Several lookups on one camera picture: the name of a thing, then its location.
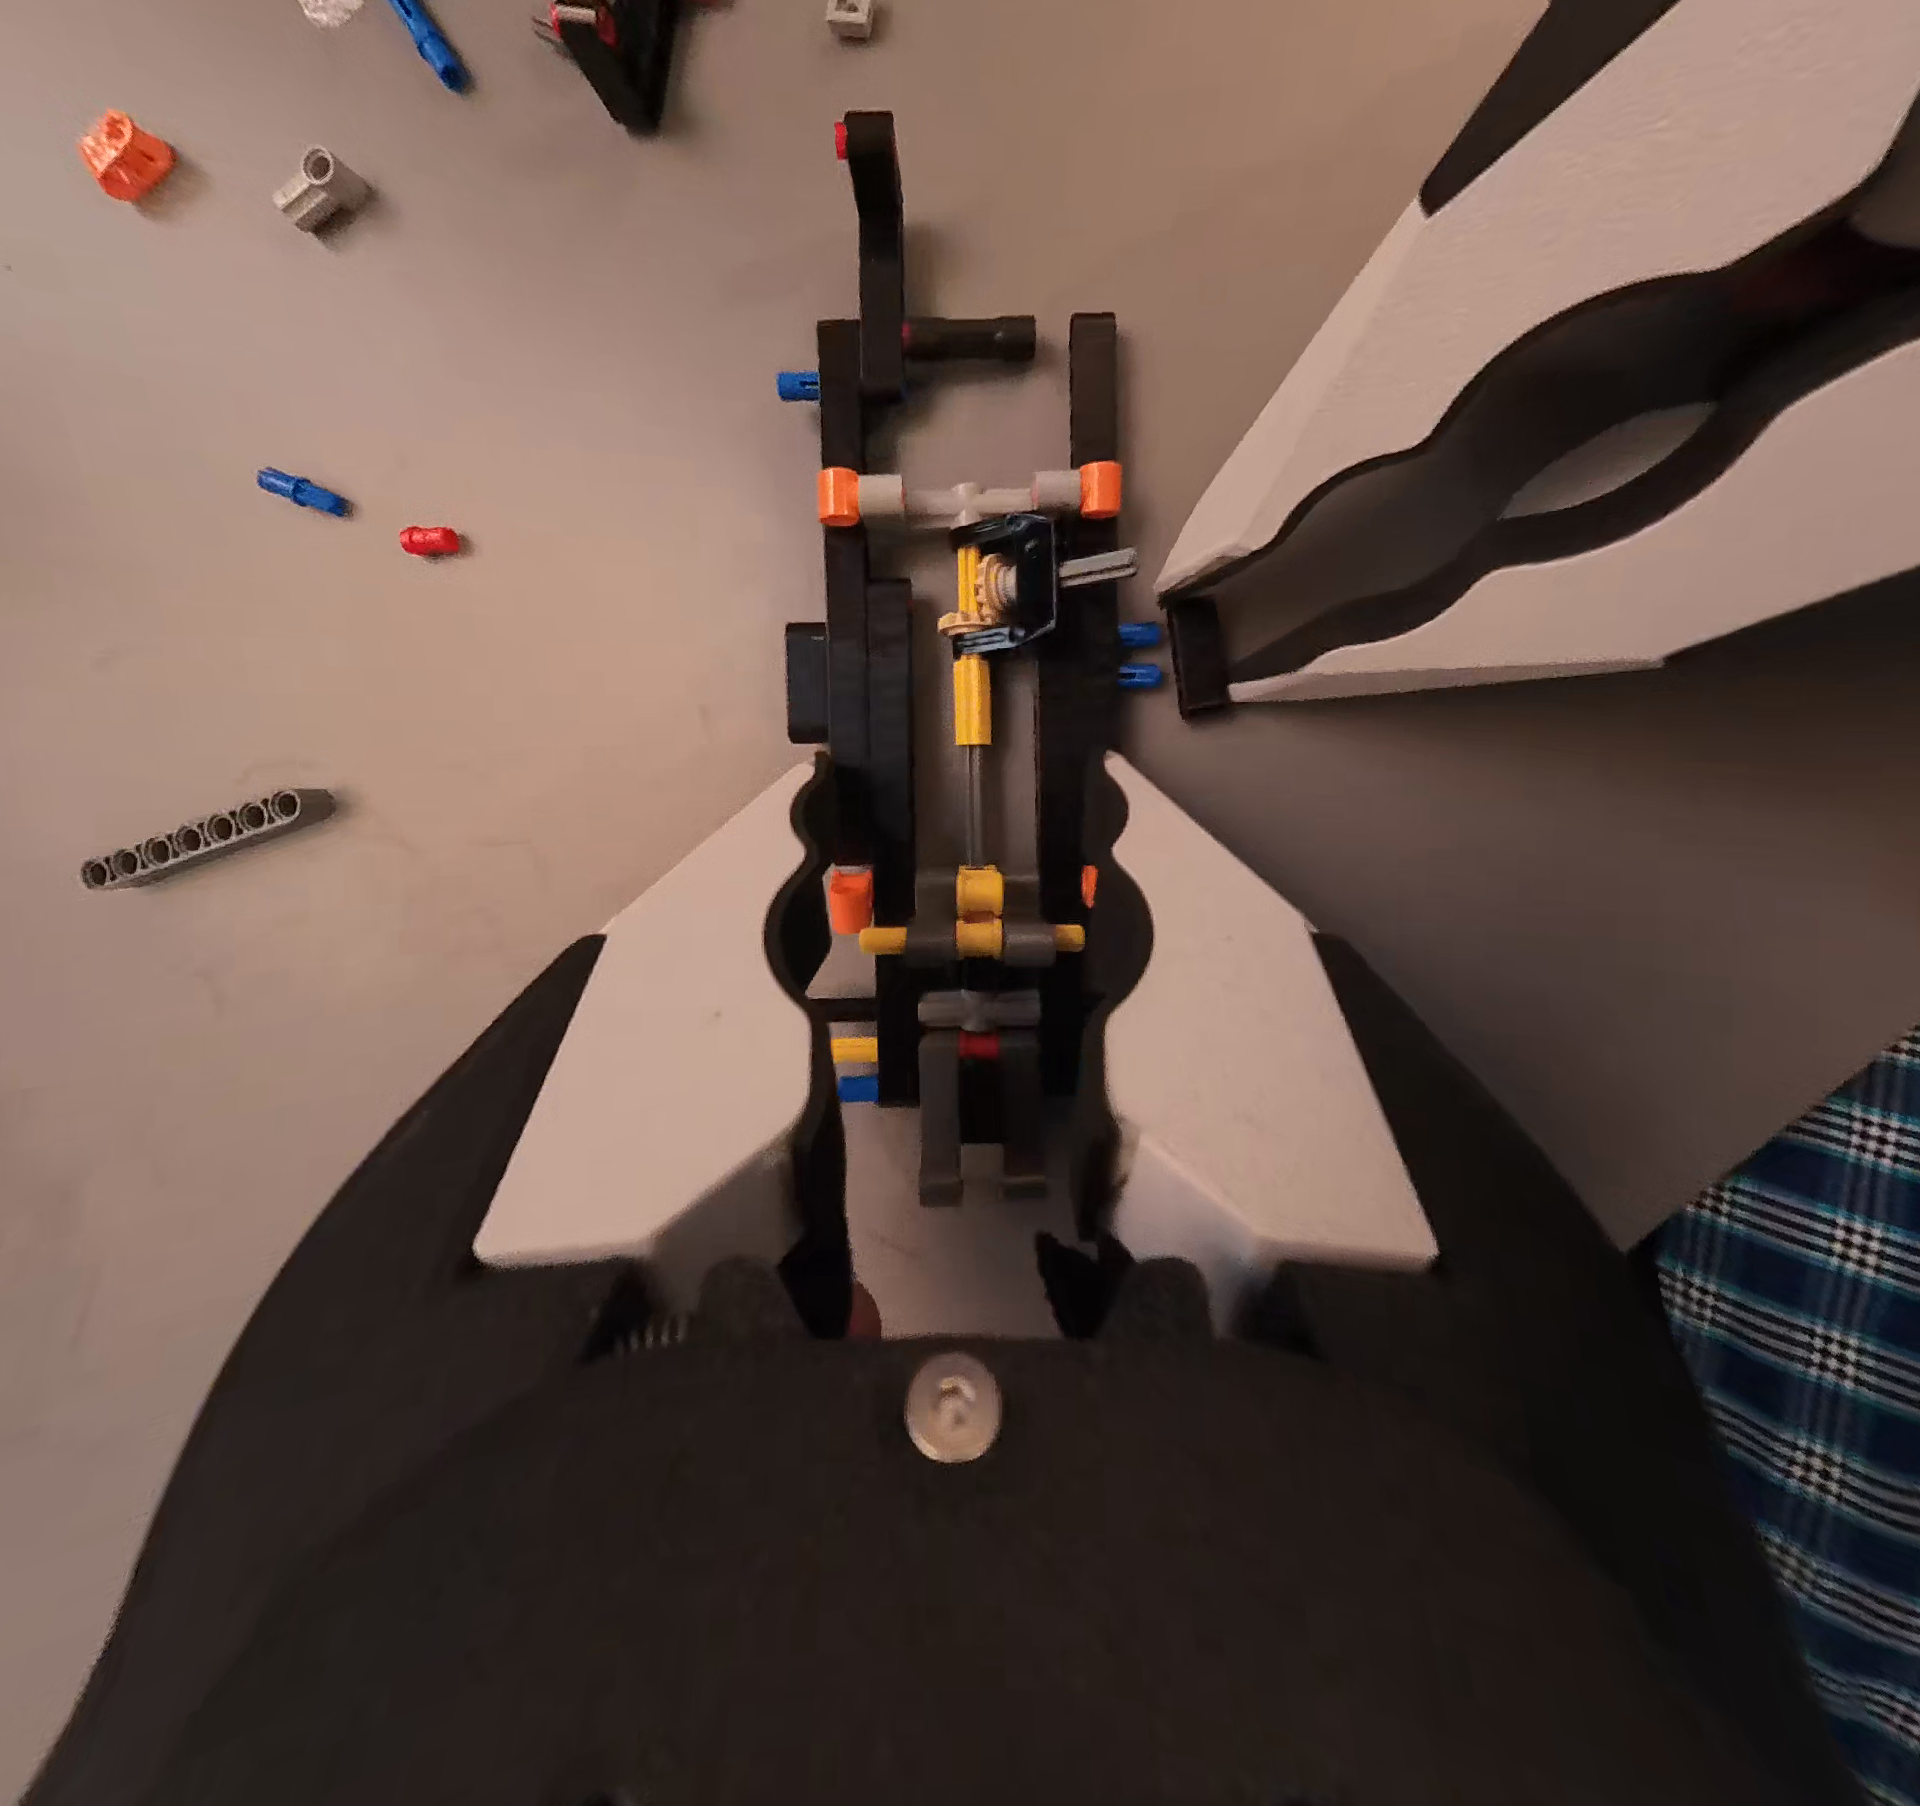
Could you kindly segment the black lego chassis model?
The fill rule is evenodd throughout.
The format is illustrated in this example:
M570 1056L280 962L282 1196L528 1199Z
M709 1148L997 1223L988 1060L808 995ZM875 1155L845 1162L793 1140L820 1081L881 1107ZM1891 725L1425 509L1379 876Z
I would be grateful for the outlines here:
M873 1036L838 1042L849 1102L919 1115L917 1195L955 1204L968 1147L996 1147L1000 1193L1044 1199L1082 1090L1094 994L1086 973L1101 876L1089 784L1121 689L1155 687L1152 623L1123 620L1136 573L1123 509L1119 331L1068 322L1068 460L1026 484L914 488L871 460L917 380L1026 369L1029 315L917 315L905 296L899 141L889 111L832 130L854 210L850 318L816 330L816 364L779 376L818 408L825 616L786 628L786 729L830 769L825 925L873 962ZM889 532L951 557L938 618L946 708L961 781L955 856L928 859L915 820L911 580L882 569Z

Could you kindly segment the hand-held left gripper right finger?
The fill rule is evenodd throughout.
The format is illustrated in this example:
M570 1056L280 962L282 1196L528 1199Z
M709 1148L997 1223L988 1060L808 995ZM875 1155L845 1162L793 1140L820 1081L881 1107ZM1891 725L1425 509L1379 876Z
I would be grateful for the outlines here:
M1062 1334L1178 1259L1233 1334L1272 1276L1417 1275L1438 1244L1312 925L1119 755L1088 776Z

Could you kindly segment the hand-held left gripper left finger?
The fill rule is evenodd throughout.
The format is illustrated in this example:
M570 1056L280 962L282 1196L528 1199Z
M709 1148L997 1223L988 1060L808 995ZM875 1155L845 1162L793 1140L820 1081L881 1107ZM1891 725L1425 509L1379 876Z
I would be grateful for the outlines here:
M715 1266L752 1259L808 1331L846 1331L845 1136L807 1010L830 820L830 762L789 766L589 942L482 1266L636 1263L653 1305L687 1313Z

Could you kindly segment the short black lego beam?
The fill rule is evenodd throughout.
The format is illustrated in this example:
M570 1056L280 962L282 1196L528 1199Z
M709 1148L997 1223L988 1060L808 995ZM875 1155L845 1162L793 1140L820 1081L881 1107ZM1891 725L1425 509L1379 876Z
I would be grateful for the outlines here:
M1231 708L1231 667L1219 611L1210 595L1174 595L1166 607L1178 713L1193 724Z

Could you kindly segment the light grey lego connector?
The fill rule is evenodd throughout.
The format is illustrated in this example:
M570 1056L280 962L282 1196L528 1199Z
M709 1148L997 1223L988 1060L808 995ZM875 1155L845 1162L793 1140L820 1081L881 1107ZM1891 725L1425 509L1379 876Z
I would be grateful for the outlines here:
M375 188L331 148L313 143L296 171L272 191L272 210L297 233L339 230L375 200Z

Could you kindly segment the grey lego beam with holes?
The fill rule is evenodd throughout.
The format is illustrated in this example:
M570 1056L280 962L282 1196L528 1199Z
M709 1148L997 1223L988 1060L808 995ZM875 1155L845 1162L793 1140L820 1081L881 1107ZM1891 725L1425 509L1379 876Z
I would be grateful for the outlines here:
M88 892L122 892L228 859L266 842L305 832L334 817L326 787L280 785L214 809L124 849L84 859L78 881Z

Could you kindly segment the person's plaid shirt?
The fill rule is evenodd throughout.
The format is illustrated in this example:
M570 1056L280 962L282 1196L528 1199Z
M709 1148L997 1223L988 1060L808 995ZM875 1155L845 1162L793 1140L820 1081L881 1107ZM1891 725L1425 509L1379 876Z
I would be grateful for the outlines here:
M1653 1238L1660 1303L1835 1746L1917 1800L1917 1033Z

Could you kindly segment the orange lego connector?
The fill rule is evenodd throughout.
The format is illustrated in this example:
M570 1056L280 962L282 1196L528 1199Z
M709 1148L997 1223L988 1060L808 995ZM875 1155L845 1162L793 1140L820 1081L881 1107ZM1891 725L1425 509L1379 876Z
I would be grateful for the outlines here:
M117 203L135 205L175 168L175 153L128 113L108 109L78 141L95 182Z

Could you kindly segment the small black lego bracket assembly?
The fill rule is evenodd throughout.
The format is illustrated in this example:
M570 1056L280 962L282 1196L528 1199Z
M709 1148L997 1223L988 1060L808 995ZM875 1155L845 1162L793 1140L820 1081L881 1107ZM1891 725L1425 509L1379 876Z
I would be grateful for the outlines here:
M683 14L715 0L550 0L534 22L630 136L658 132Z

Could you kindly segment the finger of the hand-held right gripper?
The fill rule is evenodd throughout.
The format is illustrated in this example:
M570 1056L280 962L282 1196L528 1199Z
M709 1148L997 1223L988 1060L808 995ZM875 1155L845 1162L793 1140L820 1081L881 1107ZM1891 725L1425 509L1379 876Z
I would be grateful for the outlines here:
M1415 197L1196 501L1157 594L1257 553L1330 477L1420 445L1552 318L1718 268L1833 205L1914 99L1916 0L1681 0L1444 210Z
M1626 541L1506 569L1427 625L1231 683L1310 702L1646 670L1916 570L1916 342L1791 402L1701 493Z

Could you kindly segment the long blue lego pin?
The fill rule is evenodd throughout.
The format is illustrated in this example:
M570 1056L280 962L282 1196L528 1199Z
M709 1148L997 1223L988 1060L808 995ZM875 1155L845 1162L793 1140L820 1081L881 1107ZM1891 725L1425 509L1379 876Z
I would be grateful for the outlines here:
M399 20L406 38L419 52L419 61L429 68L444 90L465 93L470 88L467 65L446 39L444 29L431 16L423 0L385 0Z

